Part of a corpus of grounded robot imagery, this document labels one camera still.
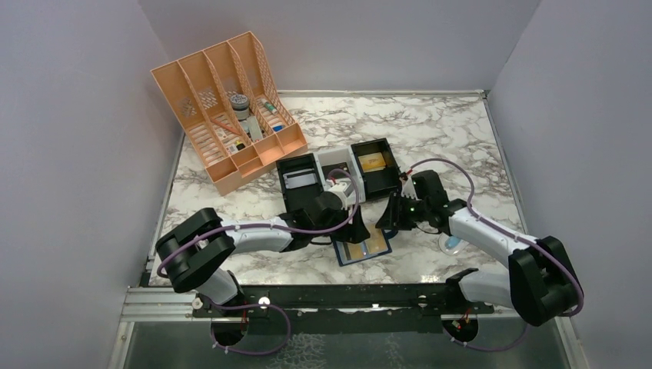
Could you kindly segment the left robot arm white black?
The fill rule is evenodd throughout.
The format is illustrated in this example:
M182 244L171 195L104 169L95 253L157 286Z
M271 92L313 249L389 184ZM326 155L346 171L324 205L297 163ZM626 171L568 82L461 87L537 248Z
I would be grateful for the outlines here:
M161 237L156 273L178 293L191 290L218 306L243 304L244 293L222 264L233 254L285 253L308 246L314 238L360 243L371 236L358 204L347 206L331 191L300 208L267 221L225 221L213 208L202 208Z

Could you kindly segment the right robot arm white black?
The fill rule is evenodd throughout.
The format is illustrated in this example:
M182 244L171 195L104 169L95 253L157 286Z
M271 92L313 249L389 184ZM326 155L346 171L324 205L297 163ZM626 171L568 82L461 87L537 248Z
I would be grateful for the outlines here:
M390 195L376 228L410 231L428 223L445 240L475 246L506 269L468 268L448 278L449 304L510 308L535 327L582 306L582 288L559 239L517 233L475 211L468 201L449 199L435 171L403 178L402 189Z

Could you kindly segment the blue leather card holder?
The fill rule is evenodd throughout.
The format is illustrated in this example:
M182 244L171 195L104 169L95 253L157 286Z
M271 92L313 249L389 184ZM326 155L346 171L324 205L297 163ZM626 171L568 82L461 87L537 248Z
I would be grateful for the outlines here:
M358 244L337 241L331 237L340 267L357 264L392 252L390 241L398 234L398 231L376 228L371 223L366 223L365 227L370 232L370 237Z

